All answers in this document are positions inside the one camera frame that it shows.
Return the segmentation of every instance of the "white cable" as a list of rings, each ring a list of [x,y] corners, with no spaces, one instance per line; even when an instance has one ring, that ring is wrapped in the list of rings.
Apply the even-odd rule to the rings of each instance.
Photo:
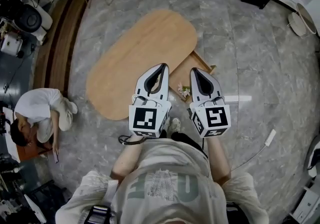
[[[238,169],[239,167],[244,166],[245,164],[249,163],[252,159],[254,159],[257,155],[259,155],[261,153],[261,151],[265,149],[265,147],[269,147],[270,143],[273,141],[275,135],[276,135],[276,131],[275,131],[275,129],[272,129],[270,134],[269,134],[269,136],[268,136],[268,138],[264,142],[264,146],[259,150],[259,152],[256,153],[253,157],[251,157],[248,161],[246,161],[243,164],[239,165],[237,168],[231,170],[231,172],[236,170],[236,169]]]
[[[244,166],[245,164],[249,163],[252,159],[254,159],[257,155],[259,155],[261,153],[262,150],[264,150],[266,147],[266,145],[264,145],[258,153],[256,153],[254,156],[252,156],[248,161],[244,162],[243,164],[239,165],[237,168],[234,168],[233,170],[231,170],[231,172],[233,172],[234,170],[240,168],[241,166]]]

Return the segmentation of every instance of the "black and white marker cube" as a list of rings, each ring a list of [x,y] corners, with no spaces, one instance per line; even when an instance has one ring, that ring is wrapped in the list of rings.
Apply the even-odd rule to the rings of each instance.
[[[229,105],[201,106],[192,110],[191,120],[201,138],[220,136],[231,126]]]
[[[161,106],[129,106],[129,129],[142,137],[158,138],[169,116],[171,103],[161,102]]]

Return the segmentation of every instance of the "white sneaker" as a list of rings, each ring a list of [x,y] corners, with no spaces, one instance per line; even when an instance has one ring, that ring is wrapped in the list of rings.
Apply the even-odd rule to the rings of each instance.
[[[13,172],[17,174],[18,172],[20,172],[21,169],[22,169],[21,166],[16,167],[16,168],[13,169]]]
[[[169,130],[170,130],[170,134],[173,134],[173,133],[180,133],[180,129],[181,129],[181,122],[180,122],[180,119],[175,117],[172,122],[171,122],[171,125],[169,127]]]
[[[74,102],[71,102],[67,98],[64,98],[65,102],[67,104],[68,109],[71,111],[72,114],[78,113],[78,107]]]
[[[165,121],[164,127],[163,127],[163,130],[165,130],[167,133],[168,133],[168,128],[170,126],[170,123],[171,123],[171,117],[168,116],[167,120]]]

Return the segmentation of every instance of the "white shirt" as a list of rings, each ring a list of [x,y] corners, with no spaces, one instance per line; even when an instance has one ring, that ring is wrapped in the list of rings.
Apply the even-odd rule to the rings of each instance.
[[[228,224],[226,198],[208,159],[172,139],[148,139],[137,170],[119,186],[111,208],[122,224]]]
[[[83,223],[84,209],[109,202],[117,224],[228,224],[227,201],[238,204],[250,224],[269,223],[250,174],[234,176],[221,187],[212,180],[209,161],[199,150],[172,139],[145,141],[137,169],[125,177],[110,201],[104,200],[117,187],[112,182],[89,172],[58,210],[55,223]]]
[[[50,118],[50,106],[62,97],[58,89],[39,88],[26,92],[18,100],[14,109],[14,118],[16,113],[27,118],[29,124],[40,122]]]

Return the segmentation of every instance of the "person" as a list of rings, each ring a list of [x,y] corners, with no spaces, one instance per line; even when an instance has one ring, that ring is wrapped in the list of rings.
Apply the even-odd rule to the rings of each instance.
[[[25,147],[37,140],[46,143],[53,135],[52,150],[58,154],[59,128],[70,129],[77,105],[63,97],[58,89],[39,88],[26,92],[18,100],[15,120],[10,125],[14,143]]]
[[[252,176],[231,176],[219,139],[206,138],[207,157],[180,130],[180,120],[174,118],[165,125],[161,138],[126,145],[110,176],[90,171],[56,212],[56,224],[90,221],[95,217],[89,214],[94,205],[109,207],[105,223],[268,224]],[[129,140],[140,139],[132,136]]]

